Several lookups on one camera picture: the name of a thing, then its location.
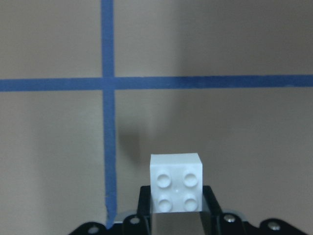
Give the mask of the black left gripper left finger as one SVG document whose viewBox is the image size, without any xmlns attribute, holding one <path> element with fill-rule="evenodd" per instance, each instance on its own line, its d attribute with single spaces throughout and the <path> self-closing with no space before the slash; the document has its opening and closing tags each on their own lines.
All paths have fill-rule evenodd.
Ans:
<svg viewBox="0 0 313 235">
<path fill-rule="evenodd" d="M 152 203 L 151 203 L 151 187 L 150 186 L 141 186 L 139 192 L 139 199 L 137 205 L 137 215 L 142 216 L 145 219 L 146 228 L 148 234 L 152 234 Z"/>
</svg>

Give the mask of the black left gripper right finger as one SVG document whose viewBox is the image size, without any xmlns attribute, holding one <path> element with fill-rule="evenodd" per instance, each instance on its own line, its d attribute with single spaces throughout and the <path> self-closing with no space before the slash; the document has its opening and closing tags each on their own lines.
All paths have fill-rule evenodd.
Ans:
<svg viewBox="0 0 313 235">
<path fill-rule="evenodd" d="M 218 217 L 223 211 L 210 186 L 202 187 L 202 211 L 200 219 L 205 235 L 218 234 Z"/>
</svg>

